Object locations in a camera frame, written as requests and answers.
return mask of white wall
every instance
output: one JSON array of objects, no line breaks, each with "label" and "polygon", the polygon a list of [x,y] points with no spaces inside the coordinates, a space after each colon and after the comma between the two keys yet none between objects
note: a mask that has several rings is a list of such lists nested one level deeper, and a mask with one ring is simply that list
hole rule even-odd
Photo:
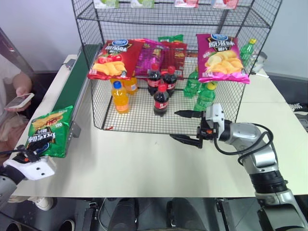
[{"label": "white wall", "polygon": [[[308,1],[284,0],[265,70],[308,78]],[[0,0],[0,27],[35,71],[58,70],[80,40],[70,0]]]},{"label": "white wall", "polygon": [[34,71],[58,70],[80,47],[70,0],[1,0],[0,27]]},{"label": "white wall", "polygon": [[263,51],[265,71],[308,79],[307,0],[283,0]]}]

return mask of metal grid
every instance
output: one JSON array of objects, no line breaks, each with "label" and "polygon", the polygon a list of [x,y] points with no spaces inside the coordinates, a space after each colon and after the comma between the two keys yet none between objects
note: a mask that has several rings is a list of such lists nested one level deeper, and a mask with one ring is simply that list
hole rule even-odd
[{"label": "metal grid", "polygon": [[[256,38],[255,54],[259,54],[273,26],[281,0],[239,0],[235,10],[214,9],[211,0],[199,0],[199,8],[175,8],[173,0],[155,0],[154,9],[131,8],[129,0],[120,1],[119,9],[95,9],[92,0],[72,0],[77,27],[89,68],[107,40],[184,35],[189,54],[197,54],[195,34],[221,33],[238,37],[239,48],[250,38]],[[250,73],[255,60],[246,67]],[[186,57],[184,78],[195,69],[197,59]],[[130,112],[119,115],[111,97],[109,81],[92,80],[94,125],[100,129],[120,131],[178,133],[195,135],[199,119],[185,119],[173,113],[193,109],[196,98],[183,97],[186,79],[178,80],[176,92],[170,99],[167,114],[155,116],[154,100],[147,92],[146,82],[139,80],[140,89],[129,97]],[[215,103],[221,103],[226,119],[235,121],[244,84],[220,82]]]}]

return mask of blue bottle cap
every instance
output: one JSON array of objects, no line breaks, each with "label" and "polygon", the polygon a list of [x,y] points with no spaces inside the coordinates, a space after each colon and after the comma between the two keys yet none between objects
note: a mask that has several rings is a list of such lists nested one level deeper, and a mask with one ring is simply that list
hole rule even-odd
[{"label": "blue bottle cap", "polygon": [[114,88],[115,89],[120,89],[122,87],[121,82],[120,81],[115,81],[114,82]]}]

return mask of green conveyor belt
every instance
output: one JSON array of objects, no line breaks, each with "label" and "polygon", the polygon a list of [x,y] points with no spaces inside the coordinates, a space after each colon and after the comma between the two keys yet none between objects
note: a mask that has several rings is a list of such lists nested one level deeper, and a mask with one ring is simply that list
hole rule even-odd
[{"label": "green conveyor belt", "polygon": [[[99,47],[100,45],[85,46],[85,51],[87,53],[87,57],[89,57],[89,60],[93,60],[94,55],[96,54]],[[88,71],[89,69],[87,66],[85,54],[83,51],[81,51],[53,108],[53,111],[68,107],[70,105],[75,106],[84,80],[87,77]]]}]

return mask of snack package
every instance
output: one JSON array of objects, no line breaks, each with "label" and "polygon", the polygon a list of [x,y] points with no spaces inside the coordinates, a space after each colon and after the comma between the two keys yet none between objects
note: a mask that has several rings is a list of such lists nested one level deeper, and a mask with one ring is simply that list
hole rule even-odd
[{"label": "snack package", "polygon": [[166,72],[169,66],[175,66],[174,74],[182,78],[187,44],[182,42],[162,42],[162,44],[168,47],[168,50],[165,51],[161,71]]},{"label": "snack package", "polygon": [[64,158],[72,111],[73,106],[69,106],[33,119],[29,128],[26,147],[32,142],[52,137],[52,140],[45,147],[37,150],[37,153],[41,156],[49,155]]},{"label": "snack package", "polygon": [[130,0],[132,8],[154,8],[154,0]]},{"label": "snack package", "polygon": [[184,35],[158,37],[159,42],[183,42]]},{"label": "snack package", "polygon": [[134,73],[143,42],[107,40],[88,73],[90,79],[130,79]]},{"label": "snack package", "polygon": [[239,55],[237,38],[220,34],[197,34],[199,81],[249,83]]},{"label": "snack package", "polygon": [[119,8],[119,0],[93,0],[96,9]]},{"label": "snack package", "polygon": [[175,0],[175,7],[198,8],[198,0]]},{"label": "snack package", "polygon": [[235,9],[239,0],[212,0],[214,8],[231,10]]},{"label": "snack package", "polygon": [[145,38],[135,68],[135,76],[147,76],[151,65],[154,63],[158,64],[160,69],[166,49],[167,47],[161,42]]}]

